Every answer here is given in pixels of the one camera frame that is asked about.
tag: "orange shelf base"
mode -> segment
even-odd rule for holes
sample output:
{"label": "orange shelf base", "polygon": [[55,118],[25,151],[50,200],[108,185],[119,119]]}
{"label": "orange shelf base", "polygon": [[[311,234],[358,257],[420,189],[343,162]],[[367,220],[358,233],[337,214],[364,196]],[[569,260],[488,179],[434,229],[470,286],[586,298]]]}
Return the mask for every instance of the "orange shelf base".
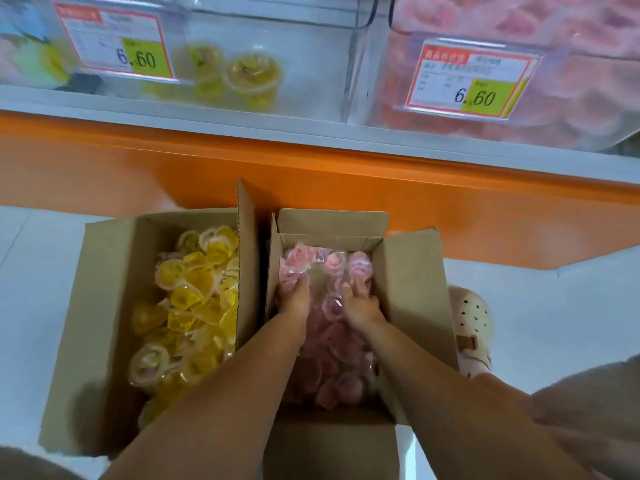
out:
{"label": "orange shelf base", "polygon": [[444,254],[554,269],[640,244],[640,186],[315,146],[0,112],[0,204],[123,216],[235,205],[386,210]]}

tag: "tile grout line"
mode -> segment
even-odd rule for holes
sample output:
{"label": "tile grout line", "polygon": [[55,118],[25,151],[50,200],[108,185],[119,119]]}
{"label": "tile grout line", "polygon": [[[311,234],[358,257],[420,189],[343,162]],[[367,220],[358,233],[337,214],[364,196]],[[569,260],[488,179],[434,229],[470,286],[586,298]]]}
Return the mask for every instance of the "tile grout line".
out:
{"label": "tile grout line", "polygon": [[9,256],[9,253],[11,252],[11,250],[13,249],[13,245],[15,244],[15,242],[18,240],[18,238],[20,237],[20,234],[22,233],[22,230],[24,229],[24,226],[27,225],[27,222],[29,220],[29,218],[31,217],[31,213],[29,212],[27,214],[27,218],[24,220],[24,222],[22,223],[22,225],[20,226],[20,229],[18,229],[18,233],[15,235],[15,237],[13,238],[11,245],[9,246],[9,249],[6,250],[6,253],[4,254],[2,261],[0,261],[0,269],[2,269],[2,266],[4,265],[4,262],[6,261],[7,257]]}

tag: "price tag holder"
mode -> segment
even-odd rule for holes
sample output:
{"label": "price tag holder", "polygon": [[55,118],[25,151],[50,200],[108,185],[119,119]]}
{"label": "price tag holder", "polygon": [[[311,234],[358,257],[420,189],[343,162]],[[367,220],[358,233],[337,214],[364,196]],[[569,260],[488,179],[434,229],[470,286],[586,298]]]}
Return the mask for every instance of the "price tag holder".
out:
{"label": "price tag holder", "polygon": [[425,41],[404,107],[506,120],[539,61],[537,55]]}
{"label": "price tag holder", "polygon": [[175,80],[156,16],[60,2],[54,5],[85,69]]}

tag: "person's left hand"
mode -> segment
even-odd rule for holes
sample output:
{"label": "person's left hand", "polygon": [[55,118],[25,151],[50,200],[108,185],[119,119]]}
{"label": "person's left hand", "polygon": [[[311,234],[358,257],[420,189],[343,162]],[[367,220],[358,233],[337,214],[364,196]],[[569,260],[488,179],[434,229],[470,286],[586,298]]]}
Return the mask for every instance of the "person's left hand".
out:
{"label": "person's left hand", "polygon": [[293,315],[300,320],[306,321],[311,306],[311,291],[309,291],[309,280],[306,275],[298,278],[298,282],[292,291],[282,297],[280,313]]}

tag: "cardboard box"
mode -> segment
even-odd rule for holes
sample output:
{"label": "cardboard box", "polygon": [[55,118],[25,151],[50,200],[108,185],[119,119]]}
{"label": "cardboard box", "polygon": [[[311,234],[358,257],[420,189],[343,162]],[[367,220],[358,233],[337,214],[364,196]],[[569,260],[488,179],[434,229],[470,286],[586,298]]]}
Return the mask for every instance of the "cardboard box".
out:
{"label": "cardboard box", "polygon": [[157,254],[181,233],[228,225],[240,238],[236,346],[256,330],[260,302],[253,203],[237,183],[237,208],[186,210],[88,224],[60,341],[39,443],[66,455],[113,455],[137,434],[144,395],[127,380],[140,347],[131,314],[141,299],[160,301]]}
{"label": "cardboard box", "polygon": [[[456,341],[436,229],[382,238],[386,212],[282,209],[271,222],[266,316],[273,316],[283,251],[301,241],[372,253],[374,293],[387,319],[455,370]],[[266,480],[397,480],[396,424],[407,424],[384,375],[372,409],[281,412],[264,456]]]}

